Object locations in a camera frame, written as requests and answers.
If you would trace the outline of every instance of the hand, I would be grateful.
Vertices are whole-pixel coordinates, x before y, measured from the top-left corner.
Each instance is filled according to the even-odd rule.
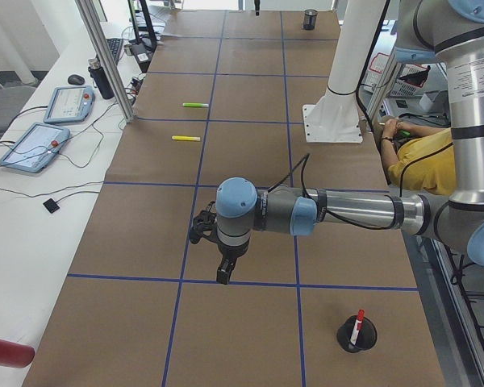
[[[384,126],[384,130],[382,132],[382,137],[389,137],[394,138],[396,132],[398,131],[398,120],[397,119],[388,119]]]

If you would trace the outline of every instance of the computer mouse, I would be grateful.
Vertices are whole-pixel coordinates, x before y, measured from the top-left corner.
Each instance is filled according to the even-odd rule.
[[[84,78],[81,77],[80,75],[72,74],[68,77],[68,83],[70,85],[80,86],[80,85],[84,85],[85,81],[84,81]]]

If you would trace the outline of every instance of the screen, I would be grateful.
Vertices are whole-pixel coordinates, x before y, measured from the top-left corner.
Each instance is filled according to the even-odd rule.
[[[51,119],[67,119],[77,117],[81,107],[84,88],[59,89],[50,110]]]
[[[60,134],[61,131],[58,129],[36,125],[22,142],[16,145],[4,162],[33,167],[41,157],[45,156],[48,148],[52,147],[50,143]]]

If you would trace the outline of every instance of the white table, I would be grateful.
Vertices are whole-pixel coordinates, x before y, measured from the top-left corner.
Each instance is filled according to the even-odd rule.
[[[121,27],[104,23],[108,37],[119,37]],[[92,84],[88,74],[88,59],[95,52],[83,27],[60,56],[51,71],[24,107],[47,105],[57,86],[67,85],[67,77],[78,73]],[[132,56],[123,56],[118,69],[124,85],[140,69]],[[115,101],[105,101],[97,89],[94,108],[83,123],[67,125],[72,133],[82,131]],[[33,122],[42,122],[44,110],[34,110],[20,116],[2,139],[16,140]],[[0,168],[0,187],[26,194],[51,192],[70,185],[102,181],[122,135],[124,121],[118,106],[100,119],[96,128],[104,140],[90,165],[84,169],[72,166],[58,156],[44,171],[29,174]],[[90,158],[100,135],[88,129],[69,141],[62,153],[75,163],[84,164]],[[6,148],[0,147],[0,158]],[[49,214],[43,206],[48,198],[55,200],[80,190],[99,191],[101,184],[66,190],[40,198],[23,198],[0,191],[0,339],[20,342],[34,348],[40,343],[57,295],[80,242],[97,194],[82,193],[61,201],[60,209]],[[17,387],[28,368],[0,367],[0,386]]]

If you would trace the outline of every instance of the tablet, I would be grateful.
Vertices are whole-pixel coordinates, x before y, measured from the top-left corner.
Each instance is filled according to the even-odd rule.
[[[0,159],[0,165],[38,173],[53,160],[69,137],[70,130],[66,127],[33,123]]]
[[[48,104],[45,123],[80,123],[91,112],[94,91],[89,85],[56,87]]]

